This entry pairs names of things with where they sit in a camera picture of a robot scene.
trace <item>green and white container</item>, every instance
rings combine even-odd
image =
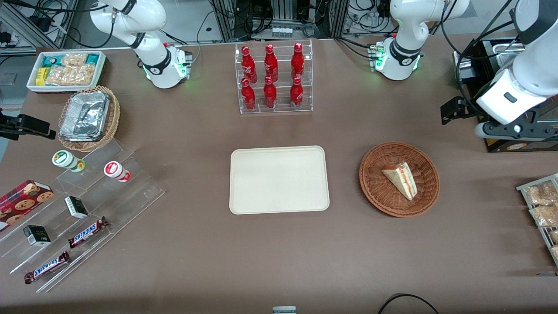
[[[52,156],[52,163],[71,172],[80,172],[85,169],[85,162],[67,150],[59,150]]]

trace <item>cookie box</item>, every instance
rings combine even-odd
[[[33,180],[27,180],[0,197],[0,231],[34,210],[54,196],[52,189]]]

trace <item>snickers bar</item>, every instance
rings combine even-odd
[[[80,244],[81,242],[83,242],[87,238],[89,238],[90,236],[97,233],[99,230],[101,230],[106,225],[108,225],[108,221],[103,216],[101,219],[95,221],[95,223],[92,224],[91,226],[89,226],[87,229],[78,233],[78,235],[76,235],[72,239],[68,240],[68,242],[70,243],[70,248],[72,248],[72,249],[75,248],[78,244]]]
[[[67,251],[64,251],[62,255],[58,256],[57,258],[53,259],[52,261],[46,263],[45,265],[41,266],[41,268],[35,269],[34,272],[28,272],[25,274],[25,284],[30,284],[37,280],[40,276],[51,272],[56,267],[64,264],[70,263],[70,255]]]

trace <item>acrylic bottle rack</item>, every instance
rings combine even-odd
[[[82,172],[66,170],[49,184],[55,195],[47,204],[33,210],[0,234],[0,260],[3,265],[9,266],[11,274],[21,277],[22,285],[25,285],[23,279],[26,273],[68,251],[69,264],[59,266],[26,285],[37,293],[52,289],[164,194],[155,180],[132,158],[132,152],[115,139],[95,149],[83,160],[85,169]],[[104,174],[103,168],[111,160],[120,162],[132,173],[128,182],[121,183]],[[89,212],[88,217],[77,219],[70,215],[64,202],[70,195],[81,198]],[[103,216],[110,225],[71,249],[68,239]],[[45,247],[29,245],[23,234],[26,225],[43,226],[52,242]]]
[[[302,44],[302,54],[304,54],[304,74],[302,76],[302,88],[304,92],[302,94],[302,107],[299,110],[293,110],[291,108],[291,86],[292,86],[292,76],[291,76],[291,58],[294,53],[295,43],[300,42]],[[263,61],[266,58],[266,43],[264,42],[243,42],[236,44],[235,54],[234,54],[234,65],[237,73],[237,88],[238,88],[238,103],[241,114],[257,114],[257,113],[297,113],[297,112],[307,112],[312,111],[314,108],[314,98],[312,93],[312,86],[314,84],[313,80],[313,54],[312,54],[312,41],[311,40],[299,40],[299,41],[274,41],[273,50],[277,56],[277,63],[279,67],[279,78],[275,82],[275,87],[277,88],[277,105],[274,109],[269,109],[265,105],[265,99],[263,96],[263,87],[265,85],[264,78],[266,76],[266,71],[263,65]],[[250,48],[250,54],[254,61],[256,62],[256,74],[258,75],[258,81],[252,85],[254,92],[256,93],[256,110],[247,111],[242,100],[242,94],[240,90],[242,85],[240,80],[244,77],[242,72],[242,53],[240,49],[242,46],[248,46]]]

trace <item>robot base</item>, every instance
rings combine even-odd
[[[171,53],[171,61],[161,74],[149,73],[145,66],[143,70],[147,78],[159,88],[171,88],[183,80],[190,79],[192,68],[192,55],[187,54],[176,47],[167,47]]]
[[[403,66],[395,59],[390,51],[389,45],[393,38],[388,38],[384,41],[376,43],[376,50],[368,49],[369,57],[376,57],[378,60],[370,60],[370,68],[372,72],[380,72],[388,79],[404,80],[408,78],[411,73],[416,70],[419,65],[420,56],[418,56],[414,63]]]

